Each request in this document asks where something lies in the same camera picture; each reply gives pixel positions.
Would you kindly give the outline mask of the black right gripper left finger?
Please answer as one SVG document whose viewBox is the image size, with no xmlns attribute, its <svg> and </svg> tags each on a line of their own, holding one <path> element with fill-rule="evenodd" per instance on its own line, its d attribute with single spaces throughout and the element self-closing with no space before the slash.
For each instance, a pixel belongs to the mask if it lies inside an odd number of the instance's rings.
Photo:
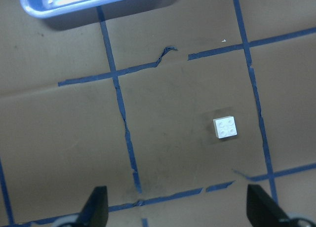
<svg viewBox="0 0 316 227">
<path fill-rule="evenodd" d="M 75 227 L 105 227 L 108 222 L 108 192 L 106 186 L 95 187 L 75 220 Z"/>
</svg>

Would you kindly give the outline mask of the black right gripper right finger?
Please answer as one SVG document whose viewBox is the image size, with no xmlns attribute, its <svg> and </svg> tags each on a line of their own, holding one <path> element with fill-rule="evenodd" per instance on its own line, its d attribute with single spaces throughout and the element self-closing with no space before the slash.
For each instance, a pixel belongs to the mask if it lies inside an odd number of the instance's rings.
<svg viewBox="0 0 316 227">
<path fill-rule="evenodd" d="M 247 186 L 246 215 L 253 227 L 289 226 L 289 217 L 260 185 Z"/>
</svg>

